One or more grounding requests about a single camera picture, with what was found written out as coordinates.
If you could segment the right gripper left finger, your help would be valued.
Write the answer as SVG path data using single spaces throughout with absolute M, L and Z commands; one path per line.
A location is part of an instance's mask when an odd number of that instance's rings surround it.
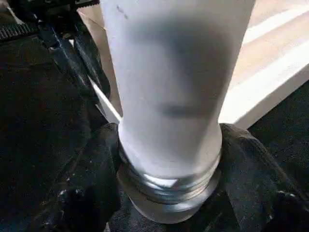
M 29 223 L 31 232 L 103 232 L 120 208 L 118 126 L 96 130 L 72 158 Z

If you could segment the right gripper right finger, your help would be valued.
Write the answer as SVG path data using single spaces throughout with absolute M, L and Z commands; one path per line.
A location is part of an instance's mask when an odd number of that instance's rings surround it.
M 221 124 L 215 232 L 306 232 L 309 198 L 247 130 Z

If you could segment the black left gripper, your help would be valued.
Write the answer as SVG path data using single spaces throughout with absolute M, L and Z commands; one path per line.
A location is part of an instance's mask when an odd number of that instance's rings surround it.
M 90 81 L 106 97 L 111 95 L 110 82 L 102 68 L 99 50 L 88 30 L 77 30 L 81 19 L 77 10 L 98 5 L 99 0 L 2 0 L 1 11 L 9 11 L 16 23 L 1 25 L 0 40 L 10 41 L 40 31 L 40 39 L 58 69 L 70 77 L 87 104 L 91 127 L 104 124 L 98 109 L 99 99 Z M 73 31 L 73 44 L 59 33 Z

